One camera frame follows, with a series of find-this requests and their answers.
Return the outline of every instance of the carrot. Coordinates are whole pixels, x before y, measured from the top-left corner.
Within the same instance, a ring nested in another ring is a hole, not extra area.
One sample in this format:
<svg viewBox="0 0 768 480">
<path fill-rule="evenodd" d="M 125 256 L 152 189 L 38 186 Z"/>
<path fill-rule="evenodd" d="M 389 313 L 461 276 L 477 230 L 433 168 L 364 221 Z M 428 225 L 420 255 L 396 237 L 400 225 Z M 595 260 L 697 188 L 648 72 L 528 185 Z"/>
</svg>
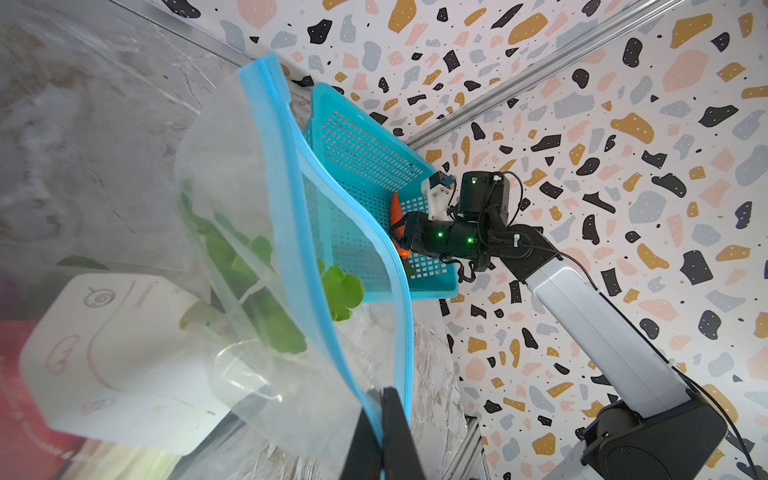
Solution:
<svg viewBox="0 0 768 480">
<path fill-rule="evenodd" d="M 397 192 L 395 192 L 394 195 L 392 195 L 392 206 L 389 208 L 389 224 L 394 225 L 395 223 L 398 223 L 402 219 L 402 207 L 400 207 L 400 198 L 397 195 Z M 406 227 L 405 225 L 396 229 L 395 233 L 397 233 L 398 237 L 402 237 L 402 235 L 405 233 Z M 405 250 L 400 248 L 400 245 L 392 242 L 395 244 L 395 248 L 397 249 L 397 254 L 400 255 L 400 258 L 408 258 L 411 256 L 411 250 Z"/>
</svg>

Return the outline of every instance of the terrazzo patterned wallpaper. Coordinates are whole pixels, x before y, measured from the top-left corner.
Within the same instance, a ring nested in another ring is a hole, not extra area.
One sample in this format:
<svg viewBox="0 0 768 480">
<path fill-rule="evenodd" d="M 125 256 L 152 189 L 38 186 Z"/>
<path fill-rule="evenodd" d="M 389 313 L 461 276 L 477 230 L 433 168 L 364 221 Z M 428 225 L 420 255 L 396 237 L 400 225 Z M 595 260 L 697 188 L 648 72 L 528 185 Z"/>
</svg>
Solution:
<svg viewBox="0 0 768 480">
<path fill-rule="evenodd" d="M 458 177 L 517 173 L 518 221 L 543 227 L 719 399 L 761 472 L 767 24 L 762 0 L 687 0 L 420 151 Z M 481 419 L 496 478 L 544 477 L 615 391 L 497 260 L 440 304 L 464 408 Z M 698 478 L 749 478 L 736 445 L 724 440 Z"/>
<path fill-rule="evenodd" d="M 637 0 L 148 0 L 410 137 Z"/>
</svg>

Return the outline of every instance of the plastic bag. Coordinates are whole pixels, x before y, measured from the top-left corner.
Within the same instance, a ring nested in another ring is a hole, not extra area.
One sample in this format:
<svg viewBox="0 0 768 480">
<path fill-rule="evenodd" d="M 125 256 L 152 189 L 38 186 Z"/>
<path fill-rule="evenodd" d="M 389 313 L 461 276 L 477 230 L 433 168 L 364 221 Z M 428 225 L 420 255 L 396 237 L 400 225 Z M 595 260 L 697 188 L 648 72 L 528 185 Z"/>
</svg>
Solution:
<svg viewBox="0 0 768 480">
<path fill-rule="evenodd" d="M 179 146 L 180 215 L 225 312 L 187 327 L 208 340 L 217 397 L 335 476 L 361 407 L 381 442 L 384 386 L 409 417 L 410 295 L 386 232 L 320 165 L 289 103 L 270 55 L 228 78 Z M 361 239 L 346 254 L 366 262 L 326 263 L 339 258 L 329 222 Z M 360 268 L 386 272 L 391 302 L 360 305 Z"/>
</svg>

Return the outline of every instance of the teal basket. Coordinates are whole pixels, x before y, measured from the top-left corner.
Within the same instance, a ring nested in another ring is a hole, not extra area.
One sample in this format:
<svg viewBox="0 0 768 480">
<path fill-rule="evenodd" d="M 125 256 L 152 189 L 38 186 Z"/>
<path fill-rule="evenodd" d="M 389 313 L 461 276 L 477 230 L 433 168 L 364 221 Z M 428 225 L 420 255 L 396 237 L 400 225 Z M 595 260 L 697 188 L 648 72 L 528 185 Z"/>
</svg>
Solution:
<svg viewBox="0 0 768 480">
<path fill-rule="evenodd" d="M 344 98 L 333 87 L 317 84 L 312 91 L 312 117 L 304 136 L 318 160 L 339 185 L 365 207 L 384 230 L 389 229 L 389 208 L 397 192 L 403 213 L 427 211 L 422 180 L 435 168 Z M 330 204 L 319 205 L 320 218 L 343 217 Z M 366 286 L 367 303 L 392 301 L 389 278 L 383 268 L 371 266 L 357 254 L 367 245 L 343 222 L 322 222 L 315 232 L 325 246 L 323 260 L 355 272 Z M 453 298 L 458 294 L 455 265 L 412 253 L 407 261 L 416 273 L 408 278 L 413 300 Z"/>
</svg>

